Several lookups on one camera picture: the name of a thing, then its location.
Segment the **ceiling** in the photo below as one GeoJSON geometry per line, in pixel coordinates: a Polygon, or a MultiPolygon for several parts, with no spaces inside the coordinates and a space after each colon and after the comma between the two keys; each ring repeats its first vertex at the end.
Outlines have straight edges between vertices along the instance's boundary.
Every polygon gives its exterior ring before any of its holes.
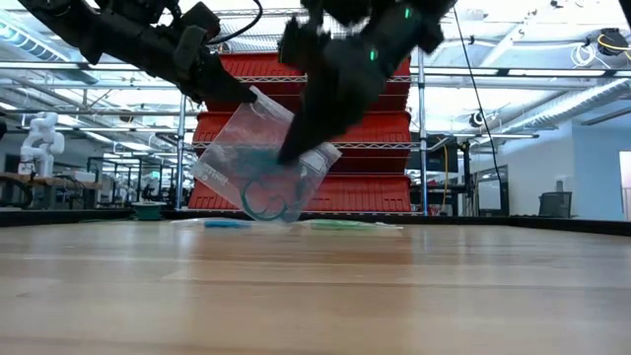
{"type": "MultiPolygon", "coordinates": [[[[197,1],[180,0],[182,10],[187,10],[197,1]]],[[[255,9],[251,0],[207,0],[204,1],[215,11],[255,9]]],[[[298,9],[300,0],[262,0],[266,10],[298,9]]],[[[518,68],[626,68],[630,61],[625,55],[604,57],[592,49],[580,49],[581,43],[588,36],[596,37],[602,28],[619,27],[625,36],[629,28],[620,10],[617,0],[560,0],[559,7],[550,6],[550,1],[537,0],[459,0],[456,10],[461,21],[461,29],[467,38],[466,50],[473,66],[518,67],[518,68]],[[468,43],[474,36],[474,44],[468,43]]],[[[31,16],[17,0],[0,1],[0,10],[6,11],[16,26],[36,34],[46,45],[67,55],[72,61],[83,61],[81,54],[51,33],[37,19],[31,16]]],[[[287,16],[264,17],[252,30],[230,42],[234,51],[273,51],[276,41],[284,30],[287,16]]],[[[222,18],[224,33],[230,33],[251,21],[251,17],[222,18]]],[[[327,21],[326,27],[335,34],[343,34],[342,29],[333,21],[327,21]]],[[[446,41],[439,49],[426,55],[426,65],[465,66],[464,53],[459,39],[453,14],[443,20],[446,41]]],[[[412,62],[416,63],[413,54],[412,62]]],[[[0,40],[0,60],[34,60],[33,56],[16,49],[0,40]]],[[[104,57],[104,62],[116,59],[104,57]]],[[[0,83],[3,83],[0,72],[0,83]]],[[[49,73],[12,73],[39,83],[58,83],[49,73]]],[[[164,84],[143,73],[128,72],[91,72],[101,82],[129,82],[164,84]]],[[[572,90],[580,90],[602,84],[586,79],[532,79],[529,81],[511,78],[480,80],[480,100],[487,115],[500,121],[513,119],[519,112],[524,112],[536,105],[556,98],[564,91],[564,85],[572,90]]],[[[455,78],[449,85],[430,85],[425,91],[425,109],[427,127],[430,131],[462,131],[469,128],[468,116],[478,111],[475,92],[471,83],[455,78]]],[[[80,90],[50,89],[55,93],[75,101],[83,99],[80,90]]],[[[34,100],[42,93],[24,89],[29,100],[34,100]]],[[[46,98],[55,107],[67,106],[59,100],[46,98]]],[[[102,109],[155,109],[177,110],[180,95],[175,89],[152,91],[90,90],[88,102],[98,101],[96,107],[102,109]]],[[[413,88],[408,106],[415,117],[411,129],[418,130],[417,113],[418,90],[413,88]]],[[[100,118],[104,124],[120,124],[114,118],[100,118]]],[[[152,117],[150,114],[139,124],[159,124],[175,127],[176,117],[152,117]]],[[[194,127],[194,117],[187,120],[188,127],[194,127]]]]}

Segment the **wall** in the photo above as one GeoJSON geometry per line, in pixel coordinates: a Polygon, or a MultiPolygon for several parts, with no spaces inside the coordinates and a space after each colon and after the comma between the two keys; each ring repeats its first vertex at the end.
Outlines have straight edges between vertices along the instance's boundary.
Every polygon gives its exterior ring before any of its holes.
{"type": "MultiPolygon", "coordinates": [[[[539,135],[537,139],[509,141],[497,156],[498,166],[509,168],[512,215],[537,215],[539,196],[555,191],[559,179],[564,181],[565,191],[575,189],[572,124],[565,123],[558,130],[541,131],[539,135]]],[[[476,156],[471,161],[474,173],[492,168],[490,155],[476,156]]]]}
{"type": "Polygon", "coordinates": [[[631,151],[631,128],[575,126],[577,194],[581,218],[624,220],[620,151],[631,151]]]}
{"type": "MultiPolygon", "coordinates": [[[[4,172],[6,155],[20,155],[20,147],[27,136],[25,134],[7,134],[0,141],[0,173],[4,172]]],[[[83,170],[89,157],[102,157],[103,149],[87,139],[74,139],[66,136],[64,153],[55,157],[55,163],[80,167],[83,170]]]]}

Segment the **ziplock bag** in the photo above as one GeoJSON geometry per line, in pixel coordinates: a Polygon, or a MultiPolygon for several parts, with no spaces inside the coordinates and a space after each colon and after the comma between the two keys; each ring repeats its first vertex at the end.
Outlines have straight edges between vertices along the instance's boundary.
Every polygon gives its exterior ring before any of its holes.
{"type": "Polygon", "coordinates": [[[323,143],[294,167],[276,163],[294,115],[250,88],[242,104],[193,167],[193,175],[256,221],[295,222],[341,153],[323,143]]]}

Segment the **black robotic arm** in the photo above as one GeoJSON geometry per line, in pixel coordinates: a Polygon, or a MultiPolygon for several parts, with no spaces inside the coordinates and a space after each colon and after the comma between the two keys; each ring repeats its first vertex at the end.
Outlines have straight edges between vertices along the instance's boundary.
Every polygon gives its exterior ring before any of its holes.
{"type": "Polygon", "coordinates": [[[219,18],[203,3],[182,14],[178,0],[20,0],[22,5],[91,64],[104,53],[173,84],[194,101],[252,103],[248,88],[206,45],[219,34],[219,18]],[[156,25],[165,9],[168,26],[156,25]]]}

